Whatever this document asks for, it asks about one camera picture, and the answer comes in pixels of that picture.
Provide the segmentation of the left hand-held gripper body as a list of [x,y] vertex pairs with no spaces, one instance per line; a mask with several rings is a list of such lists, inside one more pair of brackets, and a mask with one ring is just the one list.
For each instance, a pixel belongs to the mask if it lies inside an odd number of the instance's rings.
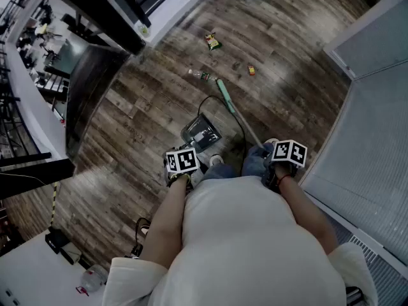
[[163,156],[166,186],[170,187],[180,177],[187,177],[187,188],[192,189],[192,175],[201,168],[194,147],[187,149],[171,149]]

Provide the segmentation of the grey dustpan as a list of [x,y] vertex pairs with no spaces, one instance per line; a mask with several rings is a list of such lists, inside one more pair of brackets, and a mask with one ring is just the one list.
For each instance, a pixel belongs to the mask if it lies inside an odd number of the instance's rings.
[[203,113],[188,123],[182,129],[180,136],[184,143],[176,148],[176,151],[194,148],[197,155],[213,146],[222,138],[215,126]]

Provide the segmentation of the green broom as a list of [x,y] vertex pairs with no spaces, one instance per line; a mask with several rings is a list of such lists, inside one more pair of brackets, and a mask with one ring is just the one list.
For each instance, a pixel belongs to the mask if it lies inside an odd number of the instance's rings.
[[261,141],[259,140],[258,136],[256,135],[256,133],[254,132],[254,130],[251,128],[251,126],[249,125],[249,123],[246,121],[245,117],[242,115],[242,113],[239,111],[239,109],[235,106],[234,102],[232,101],[228,90],[226,89],[226,86],[224,84],[224,82],[221,79],[217,79],[216,80],[216,84],[226,102],[226,105],[228,107],[228,109],[230,110],[230,112],[233,115],[236,115],[241,121],[242,124],[244,125],[244,127],[246,128],[246,130],[250,133],[250,135],[252,136],[252,138],[254,139],[256,145],[261,148],[264,149],[263,144],[261,143]]

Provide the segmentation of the clear plastic bottle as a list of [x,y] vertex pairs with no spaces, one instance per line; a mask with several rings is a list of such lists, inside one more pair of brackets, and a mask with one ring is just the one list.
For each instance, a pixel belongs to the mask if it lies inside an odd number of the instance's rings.
[[207,73],[205,71],[201,71],[201,70],[193,70],[190,69],[188,71],[188,73],[192,76],[194,76],[195,78],[198,78],[200,80],[206,81],[206,82],[216,82],[218,77],[215,75],[211,75],[210,73]]

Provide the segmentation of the green and yellow snack bag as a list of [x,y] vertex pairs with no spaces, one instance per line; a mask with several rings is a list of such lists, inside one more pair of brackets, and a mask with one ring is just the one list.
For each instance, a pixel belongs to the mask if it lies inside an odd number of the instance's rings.
[[218,48],[221,48],[221,47],[222,47],[222,43],[221,43],[220,41],[218,41],[218,40],[215,38],[215,34],[214,34],[214,33],[211,33],[211,34],[206,35],[206,36],[205,36],[205,40],[206,40],[206,42],[207,42],[208,49],[209,49],[210,51],[213,51],[213,50],[215,50],[215,49],[218,49]]

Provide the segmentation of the person's right forearm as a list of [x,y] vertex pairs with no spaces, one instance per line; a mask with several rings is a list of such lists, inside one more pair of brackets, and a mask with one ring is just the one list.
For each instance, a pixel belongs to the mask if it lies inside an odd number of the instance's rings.
[[275,165],[278,185],[282,197],[289,205],[296,223],[312,234],[329,255],[338,246],[335,230],[322,211],[306,196],[294,178],[290,177],[288,169]]

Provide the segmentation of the person's left forearm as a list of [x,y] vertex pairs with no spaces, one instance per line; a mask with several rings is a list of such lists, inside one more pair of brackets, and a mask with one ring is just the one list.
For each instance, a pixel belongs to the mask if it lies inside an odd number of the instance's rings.
[[184,220],[187,179],[178,178],[169,188],[157,209],[140,259],[167,269],[182,249],[182,223]]

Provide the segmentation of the person's blue jeans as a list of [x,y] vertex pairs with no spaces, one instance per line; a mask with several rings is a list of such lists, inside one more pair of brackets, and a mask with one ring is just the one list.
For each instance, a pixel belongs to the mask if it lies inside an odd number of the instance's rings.
[[[264,149],[273,151],[273,146],[263,145]],[[221,186],[243,186],[245,183],[249,182],[248,177],[254,177],[252,181],[260,181],[260,178],[265,172],[265,167],[263,165],[264,159],[261,157],[261,148],[258,146],[253,146],[244,158],[244,165],[242,168],[242,174],[238,175],[234,167],[230,164],[217,164],[209,167],[207,172],[204,174],[200,183],[197,185],[199,187],[221,187]]]

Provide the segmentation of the frosted glass door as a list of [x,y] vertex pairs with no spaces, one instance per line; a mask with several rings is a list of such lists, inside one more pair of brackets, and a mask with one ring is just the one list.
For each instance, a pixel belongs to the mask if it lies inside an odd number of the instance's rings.
[[323,50],[351,80],[408,62],[408,0],[379,1]]

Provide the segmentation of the dark wooden beam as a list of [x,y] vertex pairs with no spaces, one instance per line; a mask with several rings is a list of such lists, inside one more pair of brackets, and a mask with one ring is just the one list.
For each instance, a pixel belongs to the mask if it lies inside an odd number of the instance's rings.
[[75,165],[69,159],[0,172],[0,200],[68,179],[74,172]]

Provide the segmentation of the black box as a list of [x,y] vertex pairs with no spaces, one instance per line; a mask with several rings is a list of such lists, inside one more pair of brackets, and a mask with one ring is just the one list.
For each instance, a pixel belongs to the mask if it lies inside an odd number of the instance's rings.
[[61,248],[69,243],[69,239],[60,229],[49,227],[48,231],[45,242],[56,254],[59,254]]

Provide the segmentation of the metal floor grille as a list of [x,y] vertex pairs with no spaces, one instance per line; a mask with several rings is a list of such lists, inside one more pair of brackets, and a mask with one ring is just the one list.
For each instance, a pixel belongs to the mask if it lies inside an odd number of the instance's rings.
[[326,216],[335,228],[340,244],[352,242],[362,248],[377,289],[378,306],[408,306],[408,280],[347,228],[329,215]]

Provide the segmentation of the curved black railing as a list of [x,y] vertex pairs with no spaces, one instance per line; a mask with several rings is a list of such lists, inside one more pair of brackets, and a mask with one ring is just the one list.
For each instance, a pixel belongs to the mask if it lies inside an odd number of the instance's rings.
[[0,12],[0,168],[51,157],[49,152],[40,152],[34,142],[17,105],[20,98],[13,92],[10,82],[11,69],[7,61],[6,39],[28,2],[29,0],[10,0]]

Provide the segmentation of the lower floor office furniture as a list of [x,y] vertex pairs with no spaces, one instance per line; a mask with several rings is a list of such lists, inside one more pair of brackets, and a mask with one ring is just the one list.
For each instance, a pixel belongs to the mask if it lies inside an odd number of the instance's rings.
[[17,51],[52,113],[66,125],[70,74],[56,68],[61,59],[63,36],[55,32],[49,0],[41,0],[16,43]]

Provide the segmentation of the dark wooden post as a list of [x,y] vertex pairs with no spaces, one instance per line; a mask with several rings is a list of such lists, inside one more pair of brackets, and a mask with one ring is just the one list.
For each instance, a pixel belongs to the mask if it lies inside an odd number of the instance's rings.
[[62,0],[81,13],[99,30],[129,53],[137,55],[145,42],[134,29],[134,23],[114,0]]

